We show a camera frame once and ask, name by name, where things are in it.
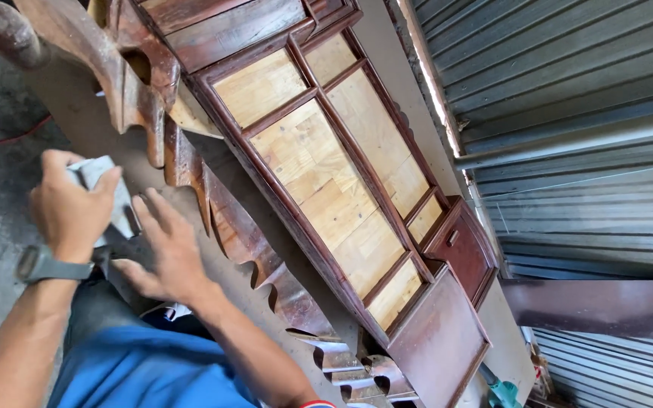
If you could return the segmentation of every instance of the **green power tool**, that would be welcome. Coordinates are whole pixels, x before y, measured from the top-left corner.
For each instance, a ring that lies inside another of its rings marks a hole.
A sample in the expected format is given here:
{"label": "green power tool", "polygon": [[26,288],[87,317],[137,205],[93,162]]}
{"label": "green power tool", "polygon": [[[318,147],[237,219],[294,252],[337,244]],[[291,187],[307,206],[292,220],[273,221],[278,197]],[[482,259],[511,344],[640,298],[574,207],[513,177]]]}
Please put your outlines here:
{"label": "green power tool", "polygon": [[518,387],[515,384],[509,381],[500,381],[485,363],[480,363],[477,370],[485,378],[487,386],[491,388],[487,402],[492,408],[523,408],[523,405],[515,398],[518,396]]}

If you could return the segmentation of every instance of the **metal wall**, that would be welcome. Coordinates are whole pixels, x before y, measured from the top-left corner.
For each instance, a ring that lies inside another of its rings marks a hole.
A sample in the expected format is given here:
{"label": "metal wall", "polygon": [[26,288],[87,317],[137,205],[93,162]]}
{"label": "metal wall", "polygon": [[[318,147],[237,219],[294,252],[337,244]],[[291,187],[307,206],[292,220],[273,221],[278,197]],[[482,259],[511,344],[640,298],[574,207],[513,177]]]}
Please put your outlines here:
{"label": "metal wall", "polygon": [[[416,0],[463,153],[653,116],[653,0]],[[472,171],[513,274],[653,278],[653,137]]]}
{"label": "metal wall", "polygon": [[653,408],[653,340],[534,329],[556,389],[580,408]]}

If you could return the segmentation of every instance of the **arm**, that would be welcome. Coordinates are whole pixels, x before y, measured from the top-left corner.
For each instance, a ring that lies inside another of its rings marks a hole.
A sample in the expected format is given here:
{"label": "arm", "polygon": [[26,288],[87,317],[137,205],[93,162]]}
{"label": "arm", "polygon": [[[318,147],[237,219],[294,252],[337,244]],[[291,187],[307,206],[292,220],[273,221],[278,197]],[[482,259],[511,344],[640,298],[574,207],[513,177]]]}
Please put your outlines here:
{"label": "arm", "polygon": [[[56,259],[87,263],[107,225],[120,168],[105,173],[92,192],[69,181],[65,168],[82,160],[73,153],[42,154],[41,185],[32,190],[32,217]],[[0,327],[0,406],[39,408],[52,362],[77,288],[48,279],[27,286]]]}
{"label": "arm", "polygon": [[205,276],[195,233],[185,218],[154,189],[146,190],[146,195],[157,219],[140,197],[133,198],[133,208],[155,252],[155,273],[127,259],[113,264],[143,296],[188,306],[251,391],[269,406],[296,408],[317,400],[296,362]]}

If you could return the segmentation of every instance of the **blue shirt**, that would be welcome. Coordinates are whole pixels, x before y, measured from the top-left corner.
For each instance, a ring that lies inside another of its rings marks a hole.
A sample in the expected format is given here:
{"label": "blue shirt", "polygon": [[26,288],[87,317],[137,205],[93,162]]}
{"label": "blue shirt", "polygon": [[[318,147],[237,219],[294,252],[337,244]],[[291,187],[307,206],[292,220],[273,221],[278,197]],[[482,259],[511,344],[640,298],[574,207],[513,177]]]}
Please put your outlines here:
{"label": "blue shirt", "polygon": [[123,326],[101,330],[70,350],[48,404],[95,406],[237,408],[259,403],[216,342]]}

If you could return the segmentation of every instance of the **hand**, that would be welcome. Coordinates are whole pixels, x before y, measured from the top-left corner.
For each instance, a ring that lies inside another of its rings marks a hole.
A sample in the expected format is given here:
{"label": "hand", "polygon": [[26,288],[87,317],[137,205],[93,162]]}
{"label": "hand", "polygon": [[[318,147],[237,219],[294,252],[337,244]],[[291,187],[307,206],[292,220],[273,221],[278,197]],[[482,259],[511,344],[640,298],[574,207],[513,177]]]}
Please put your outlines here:
{"label": "hand", "polygon": [[157,219],[140,197],[133,197],[133,209],[155,253],[155,273],[129,259],[112,263],[146,298],[192,307],[218,285],[205,276],[193,227],[155,189],[145,190],[145,195],[155,207]]}
{"label": "hand", "polygon": [[85,264],[110,224],[121,167],[105,172],[92,191],[73,182],[67,166],[84,158],[61,150],[42,153],[42,182],[29,195],[32,218],[52,251],[64,262]]}

